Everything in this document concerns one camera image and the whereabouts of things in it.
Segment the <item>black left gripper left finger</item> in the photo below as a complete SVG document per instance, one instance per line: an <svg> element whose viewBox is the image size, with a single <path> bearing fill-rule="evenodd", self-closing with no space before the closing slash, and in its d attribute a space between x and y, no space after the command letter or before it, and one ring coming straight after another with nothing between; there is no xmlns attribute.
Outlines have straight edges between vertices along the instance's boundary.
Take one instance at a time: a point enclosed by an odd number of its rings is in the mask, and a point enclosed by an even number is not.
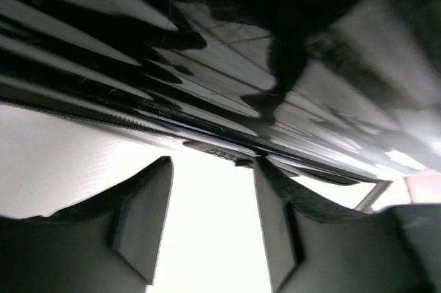
<svg viewBox="0 0 441 293"><path fill-rule="evenodd" d="M1 218L2 292L144 292L154 282L172 189L162 156L48 217Z"/></svg>

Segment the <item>black white space suitcase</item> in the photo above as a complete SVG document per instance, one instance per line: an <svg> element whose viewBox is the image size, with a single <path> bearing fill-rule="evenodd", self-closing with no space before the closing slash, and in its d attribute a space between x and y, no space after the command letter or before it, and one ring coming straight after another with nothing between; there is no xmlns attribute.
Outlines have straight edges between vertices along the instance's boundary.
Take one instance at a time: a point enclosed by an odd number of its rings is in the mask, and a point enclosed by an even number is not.
<svg viewBox="0 0 441 293"><path fill-rule="evenodd" d="M1 100L338 185L440 170L440 0L1 0Z"/></svg>

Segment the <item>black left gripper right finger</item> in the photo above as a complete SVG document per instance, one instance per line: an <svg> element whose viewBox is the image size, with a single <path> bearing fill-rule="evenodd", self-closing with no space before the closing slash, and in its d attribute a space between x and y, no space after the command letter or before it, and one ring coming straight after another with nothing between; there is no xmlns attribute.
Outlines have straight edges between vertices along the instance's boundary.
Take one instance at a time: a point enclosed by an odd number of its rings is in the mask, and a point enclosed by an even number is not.
<svg viewBox="0 0 441 293"><path fill-rule="evenodd" d="M440 206L341 206L265 157L254 182L273 292L439 292Z"/></svg>

